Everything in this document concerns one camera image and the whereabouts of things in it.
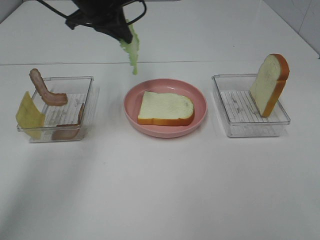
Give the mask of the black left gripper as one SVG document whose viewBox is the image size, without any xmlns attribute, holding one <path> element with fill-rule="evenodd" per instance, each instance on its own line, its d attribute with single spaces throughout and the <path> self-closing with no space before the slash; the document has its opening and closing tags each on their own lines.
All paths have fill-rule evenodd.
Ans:
<svg viewBox="0 0 320 240">
<path fill-rule="evenodd" d="M 92 28 L 118 41 L 130 44 L 133 35 L 125 20 L 122 4 L 117 0 L 73 0 L 78 10 L 68 15 L 65 24 L 74 30 L 77 26 Z"/>
</svg>

